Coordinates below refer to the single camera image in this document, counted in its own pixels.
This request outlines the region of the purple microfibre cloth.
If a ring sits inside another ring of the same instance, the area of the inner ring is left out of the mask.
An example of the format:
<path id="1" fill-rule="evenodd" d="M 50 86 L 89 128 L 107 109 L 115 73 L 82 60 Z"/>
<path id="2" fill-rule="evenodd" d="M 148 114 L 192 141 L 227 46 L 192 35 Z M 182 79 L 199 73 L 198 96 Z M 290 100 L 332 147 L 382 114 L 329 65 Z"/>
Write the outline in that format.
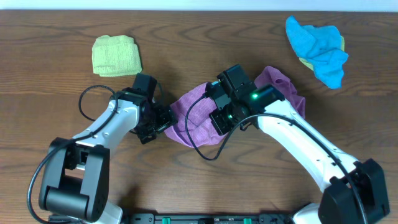
<path id="1" fill-rule="evenodd" d="M 267 66 L 260 75 L 254 79 L 257 88 L 271 84 L 276 87 L 301 117 L 305 116 L 306 99 L 298 95 L 297 89 L 290 78 L 285 76 L 280 70 Z M 205 92 L 206 83 L 198 85 L 180 97 L 175 103 L 170 105 L 175 113 L 177 124 L 165 130 L 168 138 L 179 142 L 188 147 L 193 144 L 189 141 L 193 139 L 194 145 L 217 145 L 224 138 L 220 136 L 211 123 L 209 114 L 216 109 L 213 100 L 205 98 L 198 102 L 192 110 L 189 107 L 201 97 Z"/>

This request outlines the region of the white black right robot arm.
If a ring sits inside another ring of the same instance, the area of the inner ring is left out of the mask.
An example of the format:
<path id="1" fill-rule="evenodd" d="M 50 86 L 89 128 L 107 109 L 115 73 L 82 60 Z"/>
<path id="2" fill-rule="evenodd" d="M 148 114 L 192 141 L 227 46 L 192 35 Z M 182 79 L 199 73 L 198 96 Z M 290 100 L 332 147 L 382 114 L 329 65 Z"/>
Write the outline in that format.
<path id="1" fill-rule="evenodd" d="M 230 138 L 253 125 L 284 146 L 318 185 L 321 201 L 299 209 L 289 223 L 376 223 L 390 213 L 382 167 L 332 144 L 273 85 L 257 87 L 235 65 L 207 84 L 205 95 L 216 104 L 209 117 L 219 135 Z"/>

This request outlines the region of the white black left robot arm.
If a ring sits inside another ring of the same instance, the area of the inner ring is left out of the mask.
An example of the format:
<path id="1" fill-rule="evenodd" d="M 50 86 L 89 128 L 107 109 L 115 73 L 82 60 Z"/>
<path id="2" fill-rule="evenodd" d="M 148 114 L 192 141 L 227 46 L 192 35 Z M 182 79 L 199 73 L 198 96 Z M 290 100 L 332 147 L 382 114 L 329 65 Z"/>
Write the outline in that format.
<path id="1" fill-rule="evenodd" d="M 177 120 L 154 100 L 159 85 L 137 74 L 131 87 L 112 92 L 101 116 L 71 139 L 56 138 L 37 170 L 44 173 L 39 207 L 48 223 L 122 223 L 124 210 L 108 200 L 110 160 L 121 140 L 134 133 L 141 144 L 156 139 Z"/>

